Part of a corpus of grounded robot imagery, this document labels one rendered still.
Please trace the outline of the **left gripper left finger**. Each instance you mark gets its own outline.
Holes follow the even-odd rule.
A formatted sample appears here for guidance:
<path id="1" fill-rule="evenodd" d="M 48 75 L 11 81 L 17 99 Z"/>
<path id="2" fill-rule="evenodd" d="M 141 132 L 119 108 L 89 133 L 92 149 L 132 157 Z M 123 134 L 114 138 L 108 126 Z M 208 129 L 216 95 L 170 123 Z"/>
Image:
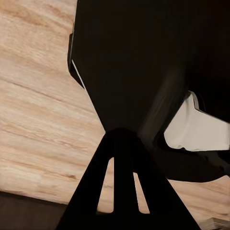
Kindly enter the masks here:
<path id="1" fill-rule="evenodd" d="M 55 230 L 127 230 L 120 129 L 112 129 L 103 136 Z M 111 158 L 114 158 L 114 211 L 96 214 Z"/>

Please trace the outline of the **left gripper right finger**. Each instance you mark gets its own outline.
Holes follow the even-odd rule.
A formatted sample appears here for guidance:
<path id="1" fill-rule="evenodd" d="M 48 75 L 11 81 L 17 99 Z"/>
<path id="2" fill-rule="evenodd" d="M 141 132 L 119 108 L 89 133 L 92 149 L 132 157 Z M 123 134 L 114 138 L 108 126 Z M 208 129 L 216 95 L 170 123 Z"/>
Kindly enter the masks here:
<path id="1" fill-rule="evenodd" d="M 139 136 L 120 129 L 126 198 L 127 230 L 200 230 Z M 139 211 L 133 160 L 150 214 Z"/>

